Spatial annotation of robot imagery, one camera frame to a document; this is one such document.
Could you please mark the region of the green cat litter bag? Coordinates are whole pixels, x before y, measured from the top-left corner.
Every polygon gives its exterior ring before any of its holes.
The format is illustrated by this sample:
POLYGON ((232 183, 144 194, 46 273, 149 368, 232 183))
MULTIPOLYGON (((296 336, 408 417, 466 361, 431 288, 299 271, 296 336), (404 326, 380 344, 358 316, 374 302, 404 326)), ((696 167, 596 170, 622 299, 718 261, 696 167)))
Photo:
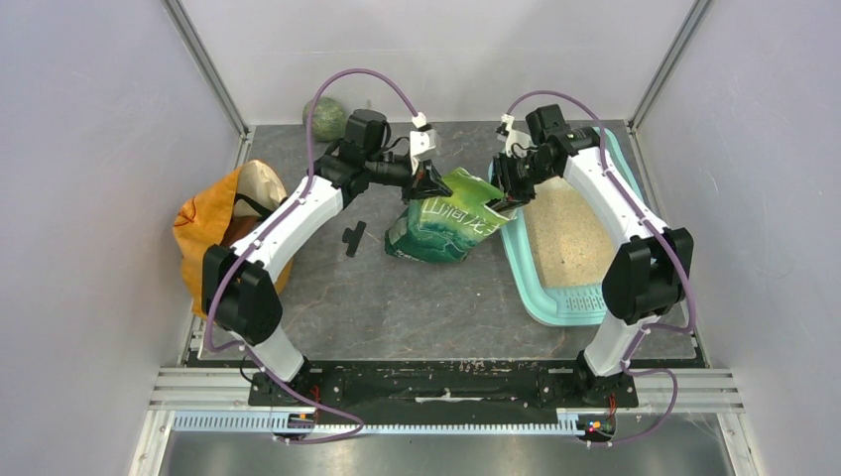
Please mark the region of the green cat litter bag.
POLYGON ((385 252, 414 262, 451 264, 508 224, 511 216, 492 209, 504 193, 457 168, 443 177, 451 196, 412 200, 385 232, 385 252))

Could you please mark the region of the black bag clip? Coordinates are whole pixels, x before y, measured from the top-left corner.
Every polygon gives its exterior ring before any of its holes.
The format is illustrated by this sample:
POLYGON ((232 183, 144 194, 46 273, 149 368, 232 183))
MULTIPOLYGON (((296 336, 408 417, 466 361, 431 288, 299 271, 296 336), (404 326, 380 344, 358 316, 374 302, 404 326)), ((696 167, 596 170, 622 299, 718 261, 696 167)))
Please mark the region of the black bag clip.
POLYGON ((341 241, 346 245, 345 255, 349 258, 354 258, 358 252, 358 248, 362 238, 365 236, 367 223, 365 221, 358 221, 353 228, 345 228, 341 241))

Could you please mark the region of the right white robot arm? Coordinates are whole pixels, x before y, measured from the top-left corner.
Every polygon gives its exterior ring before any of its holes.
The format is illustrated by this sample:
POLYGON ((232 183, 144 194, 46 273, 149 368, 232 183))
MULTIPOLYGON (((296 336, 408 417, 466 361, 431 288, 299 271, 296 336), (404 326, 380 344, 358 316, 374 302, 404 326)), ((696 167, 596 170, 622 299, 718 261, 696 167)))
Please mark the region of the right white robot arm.
POLYGON ((606 314, 572 379, 574 397, 596 406, 611 395, 610 377, 626 372, 643 335, 688 298, 694 241, 634 194, 607 154, 604 133, 571 128, 556 104, 528 114, 527 125, 523 133, 511 113, 501 118, 504 148, 493 160, 491 183, 502 195, 489 205, 510 215, 536 198, 538 184, 562 178, 607 231, 615 256, 601 284, 606 314))

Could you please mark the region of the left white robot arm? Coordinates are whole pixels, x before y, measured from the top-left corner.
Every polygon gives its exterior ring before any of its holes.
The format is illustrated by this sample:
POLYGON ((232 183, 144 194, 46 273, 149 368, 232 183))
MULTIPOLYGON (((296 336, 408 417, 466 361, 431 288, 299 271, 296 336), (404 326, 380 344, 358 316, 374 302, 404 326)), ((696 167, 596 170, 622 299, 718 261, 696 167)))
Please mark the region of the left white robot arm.
POLYGON ((450 196, 434 167, 437 132, 425 115, 412 119, 409 149, 388 144, 386 116, 370 109, 350 114, 344 135, 331 143, 279 207, 232 245, 212 245, 203 256, 201 306, 210 324, 237 338, 275 376, 274 393, 288 405, 304 402, 311 379, 305 358, 282 329, 275 281, 303 244, 327 221, 376 183, 400 189, 404 201, 450 196))

